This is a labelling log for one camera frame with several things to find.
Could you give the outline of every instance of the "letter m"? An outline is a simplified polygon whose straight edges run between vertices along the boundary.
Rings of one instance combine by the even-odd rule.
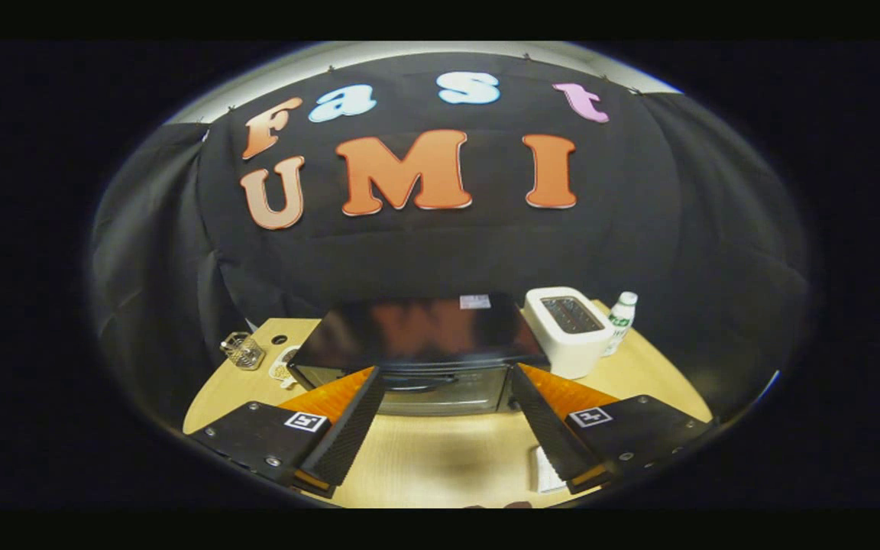
[[[394,209],[402,209],[419,180],[419,194],[412,200],[421,209],[463,209],[471,195],[461,184],[461,145],[468,135],[457,130],[430,130],[413,142],[405,159],[399,160],[378,138],[346,141],[335,149],[348,167],[346,215],[373,215],[382,201],[373,197],[373,184]]]

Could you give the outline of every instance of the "black fabric backdrop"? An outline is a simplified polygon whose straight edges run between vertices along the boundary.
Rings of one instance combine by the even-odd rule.
[[[502,96],[447,104],[435,80],[450,70],[491,73]],[[318,97],[356,83],[373,86],[376,107],[308,121]],[[610,121],[581,118],[553,83],[598,94]],[[278,142],[242,160],[248,119],[292,97],[304,105],[290,112]],[[338,144],[376,136],[402,159],[422,132],[441,128],[467,133],[461,176],[471,206],[385,203],[376,215],[343,215]],[[573,208],[525,202],[534,166],[521,138],[534,133],[576,143]],[[238,181],[297,154],[305,157],[303,216],[288,229],[262,229]],[[267,190],[271,208],[282,209],[277,175]],[[242,330],[242,318],[321,317],[339,300],[376,296],[504,291],[520,305],[538,286],[573,286],[610,304],[637,292],[636,327],[727,420],[785,368],[804,334],[804,231],[765,161],[687,96],[633,94],[531,60],[426,53],[309,78],[210,126],[163,126],[102,201],[92,269],[115,372],[175,427],[222,359],[218,342]]]

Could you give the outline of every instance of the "blue letter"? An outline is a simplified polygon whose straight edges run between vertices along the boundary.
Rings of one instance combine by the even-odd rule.
[[[446,73],[437,76],[441,90],[440,99],[447,103],[485,104],[496,101],[500,91],[495,86],[498,79],[488,73]]]
[[[376,100],[372,98],[373,87],[368,84],[338,88],[322,95],[318,100],[318,107],[311,111],[308,119],[311,122],[324,122],[342,115],[362,115],[363,112],[376,107]]]

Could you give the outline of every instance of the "oven handle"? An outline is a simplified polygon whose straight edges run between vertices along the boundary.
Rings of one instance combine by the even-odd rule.
[[[402,391],[402,393],[427,393],[438,387],[449,386],[449,384],[457,382],[456,376],[446,376],[443,378],[396,378],[392,376],[383,376],[382,380],[387,383],[386,391]]]

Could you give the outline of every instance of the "table surface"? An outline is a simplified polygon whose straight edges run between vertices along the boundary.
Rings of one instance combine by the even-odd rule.
[[[604,314],[608,307],[594,304]],[[301,345],[318,319],[269,319],[254,340],[266,351],[255,371],[223,362],[192,401],[183,432],[192,434],[248,401],[280,405],[304,393],[299,383],[280,389],[270,378],[273,360]],[[287,341],[271,344],[276,335]],[[631,328],[614,355],[602,357],[577,382],[624,400],[646,393],[692,417],[709,422],[700,394],[671,362]],[[560,504],[590,492],[535,491],[532,449],[538,446],[521,412],[453,417],[377,415],[345,483],[331,499],[307,497],[346,508],[485,508],[527,501],[535,508]]]

